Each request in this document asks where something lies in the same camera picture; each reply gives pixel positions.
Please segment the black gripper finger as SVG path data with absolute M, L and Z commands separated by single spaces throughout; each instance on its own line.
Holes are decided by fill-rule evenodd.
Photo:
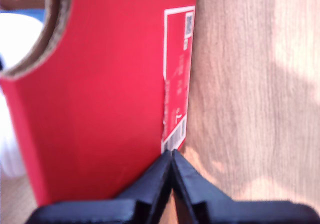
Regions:
M 158 224 L 172 191 L 172 152 L 165 151 L 147 170 L 120 193 L 117 199 L 134 201 L 128 224 Z
M 205 179 L 182 154 L 172 151 L 172 187 L 180 224 L 222 224 L 213 217 L 214 206 L 231 202 L 222 190 Z

